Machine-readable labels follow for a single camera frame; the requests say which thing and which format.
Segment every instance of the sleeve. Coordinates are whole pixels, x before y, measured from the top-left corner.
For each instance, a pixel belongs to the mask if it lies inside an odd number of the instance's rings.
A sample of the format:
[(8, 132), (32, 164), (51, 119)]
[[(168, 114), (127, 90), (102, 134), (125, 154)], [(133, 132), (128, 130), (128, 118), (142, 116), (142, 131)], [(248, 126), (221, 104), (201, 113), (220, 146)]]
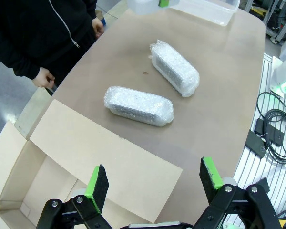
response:
[(15, 75), (34, 79), (39, 67), (25, 58), (0, 30), (0, 61), (8, 68), (13, 68)]
[(92, 19), (96, 18), (95, 8), (97, 0), (82, 0), (87, 7), (88, 14), (92, 17)]

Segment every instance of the jacket zipper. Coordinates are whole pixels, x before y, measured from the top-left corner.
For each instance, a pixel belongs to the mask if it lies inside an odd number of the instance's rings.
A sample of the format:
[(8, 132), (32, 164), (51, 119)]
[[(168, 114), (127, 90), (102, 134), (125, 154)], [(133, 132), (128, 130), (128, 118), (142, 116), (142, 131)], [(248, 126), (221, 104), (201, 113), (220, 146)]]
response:
[(74, 44), (77, 48), (79, 48), (80, 46), (78, 45), (78, 43), (77, 43), (77, 42), (72, 38), (72, 36), (71, 36), (71, 32), (70, 32), (70, 30), (69, 30), (69, 27), (67, 26), (67, 24), (65, 23), (65, 21), (61, 18), (61, 16), (58, 14), (58, 12), (55, 10), (55, 8), (54, 8), (53, 5), (52, 5), (51, 0), (49, 0), (49, 3), (51, 4), (52, 9), (53, 9), (54, 12), (56, 13), (57, 17), (59, 17), (59, 19), (62, 21), (62, 23), (64, 24), (64, 26), (65, 26), (66, 29), (68, 30), (69, 37), (70, 37), (71, 41), (73, 42), (73, 44)]

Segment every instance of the brown table surface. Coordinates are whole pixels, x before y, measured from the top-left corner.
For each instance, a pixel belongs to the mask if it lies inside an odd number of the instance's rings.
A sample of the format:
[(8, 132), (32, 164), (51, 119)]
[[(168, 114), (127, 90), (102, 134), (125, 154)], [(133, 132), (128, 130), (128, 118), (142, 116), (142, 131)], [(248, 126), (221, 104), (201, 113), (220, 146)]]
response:
[[(199, 71), (193, 96), (182, 98), (152, 66), (149, 45), (157, 39)], [(195, 223), (207, 206), (200, 158), (211, 156), (223, 177), (233, 176), (252, 121), (264, 45), (264, 24), (242, 10), (226, 27), (172, 9), (148, 16), (127, 11), (82, 57), (54, 98), (183, 168), (157, 221)], [(113, 85), (170, 99), (175, 119), (154, 127), (112, 114), (103, 96)]]

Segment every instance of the bubble wrap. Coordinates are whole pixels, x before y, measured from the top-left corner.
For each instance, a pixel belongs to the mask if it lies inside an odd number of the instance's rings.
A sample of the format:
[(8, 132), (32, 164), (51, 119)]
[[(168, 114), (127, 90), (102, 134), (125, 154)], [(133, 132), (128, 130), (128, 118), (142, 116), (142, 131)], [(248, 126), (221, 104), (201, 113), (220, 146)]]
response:
[(116, 115), (155, 126), (164, 126), (174, 119), (170, 100), (125, 87), (108, 88), (104, 104)]
[(169, 44), (150, 45), (153, 66), (183, 96), (191, 96), (199, 85), (198, 71)]

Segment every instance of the screw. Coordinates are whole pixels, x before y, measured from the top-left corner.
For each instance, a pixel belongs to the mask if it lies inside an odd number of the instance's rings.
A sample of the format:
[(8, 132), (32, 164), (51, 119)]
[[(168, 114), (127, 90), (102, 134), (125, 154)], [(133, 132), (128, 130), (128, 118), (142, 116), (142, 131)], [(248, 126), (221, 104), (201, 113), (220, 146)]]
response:
[(255, 186), (251, 187), (251, 191), (252, 191), (253, 193), (256, 193), (256, 192), (257, 192), (257, 187), (255, 187)]
[(76, 202), (78, 202), (78, 203), (80, 204), (80, 203), (83, 202), (83, 200), (84, 200), (84, 199), (83, 199), (82, 197), (78, 197), (78, 198), (76, 199)]
[(55, 207), (57, 207), (57, 205), (58, 205), (58, 202), (57, 201), (53, 201), (52, 207), (55, 208)]
[(225, 191), (226, 191), (226, 192), (231, 192), (231, 191), (232, 191), (232, 188), (231, 188), (230, 186), (226, 186), (226, 187), (225, 187)]

